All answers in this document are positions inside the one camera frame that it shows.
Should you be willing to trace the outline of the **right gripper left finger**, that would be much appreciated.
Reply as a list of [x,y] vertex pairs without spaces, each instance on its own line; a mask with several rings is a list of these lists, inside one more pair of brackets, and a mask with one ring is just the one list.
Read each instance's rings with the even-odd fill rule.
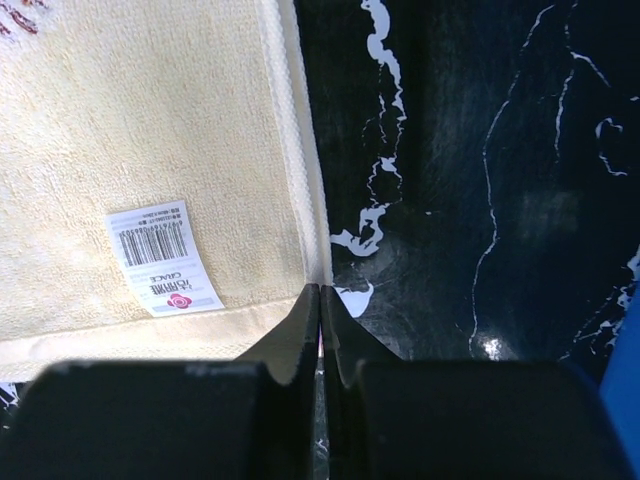
[[320,289],[233,361],[67,361],[1,437],[5,479],[308,479]]

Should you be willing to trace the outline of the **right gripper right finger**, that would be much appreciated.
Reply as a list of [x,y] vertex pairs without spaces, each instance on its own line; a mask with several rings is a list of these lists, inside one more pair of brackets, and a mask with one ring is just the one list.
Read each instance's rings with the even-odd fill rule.
[[320,293],[334,479],[630,479],[595,386],[555,362],[409,361]]

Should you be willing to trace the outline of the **yellow towel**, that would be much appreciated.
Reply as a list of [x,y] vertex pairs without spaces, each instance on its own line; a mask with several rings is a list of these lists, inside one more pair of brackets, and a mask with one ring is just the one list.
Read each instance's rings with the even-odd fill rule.
[[234,359],[328,284],[290,1],[1,5],[1,378]]

